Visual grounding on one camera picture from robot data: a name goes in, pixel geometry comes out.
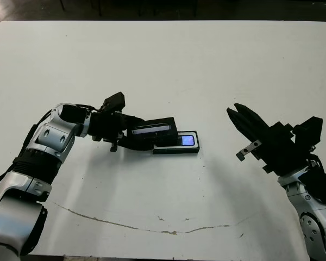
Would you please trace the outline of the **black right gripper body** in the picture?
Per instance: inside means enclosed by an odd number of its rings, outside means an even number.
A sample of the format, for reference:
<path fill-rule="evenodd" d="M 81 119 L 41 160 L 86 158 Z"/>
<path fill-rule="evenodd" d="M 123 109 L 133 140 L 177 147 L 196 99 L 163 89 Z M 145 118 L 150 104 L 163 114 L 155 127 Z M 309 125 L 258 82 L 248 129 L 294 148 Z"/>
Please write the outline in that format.
<path fill-rule="evenodd" d="M 277 122 L 236 156 L 243 161 L 246 155 L 252 154 L 257 160 L 264 161 L 266 173 L 284 176 L 307 166 L 310 151 L 311 121 L 294 127 Z"/>

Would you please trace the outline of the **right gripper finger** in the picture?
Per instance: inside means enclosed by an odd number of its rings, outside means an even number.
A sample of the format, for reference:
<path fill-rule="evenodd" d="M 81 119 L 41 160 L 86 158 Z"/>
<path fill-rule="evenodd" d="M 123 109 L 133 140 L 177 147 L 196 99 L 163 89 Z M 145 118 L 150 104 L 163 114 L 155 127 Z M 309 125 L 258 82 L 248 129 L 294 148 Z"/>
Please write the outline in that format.
<path fill-rule="evenodd" d="M 248 140 L 256 141 L 269 125 L 254 111 L 243 104 L 235 103 L 236 116 L 234 125 Z"/>
<path fill-rule="evenodd" d="M 250 142 L 255 142 L 260 137 L 261 118 L 249 108 L 226 109 L 227 114 L 235 128 Z"/>

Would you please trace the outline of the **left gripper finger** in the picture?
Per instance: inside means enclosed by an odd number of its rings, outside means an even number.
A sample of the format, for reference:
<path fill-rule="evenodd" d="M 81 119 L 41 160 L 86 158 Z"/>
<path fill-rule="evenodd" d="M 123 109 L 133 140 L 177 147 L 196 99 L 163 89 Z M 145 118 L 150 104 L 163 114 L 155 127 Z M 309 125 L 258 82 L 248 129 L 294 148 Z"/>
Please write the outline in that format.
<path fill-rule="evenodd" d="M 138 140 L 127 136 L 119 139 L 118 145 L 133 151 L 151 151 L 153 149 L 153 144 L 150 141 Z"/>
<path fill-rule="evenodd" d="M 142 122 L 144 122 L 144 120 L 142 118 L 139 118 L 139 117 L 126 115 L 125 119 L 124 119 L 124 122 L 125 122 L 127 128 L 133 128 L 136 125 L 139 125 Z"/>

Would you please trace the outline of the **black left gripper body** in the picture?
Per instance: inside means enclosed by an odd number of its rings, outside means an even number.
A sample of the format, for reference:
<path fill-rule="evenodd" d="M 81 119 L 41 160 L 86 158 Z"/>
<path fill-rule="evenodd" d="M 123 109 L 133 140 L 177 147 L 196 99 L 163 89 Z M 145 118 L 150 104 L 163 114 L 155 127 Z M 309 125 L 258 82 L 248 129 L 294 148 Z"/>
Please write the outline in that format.
<path fill-rule="evenodd" d="M 91 113 L 88 135 L 93 141 L 111 143 L 111 152 L 116 152 L 118 140 L 122 138 L 123 131 L 130 125 L 130 116 L 119 112 L 94 112 Z"/>

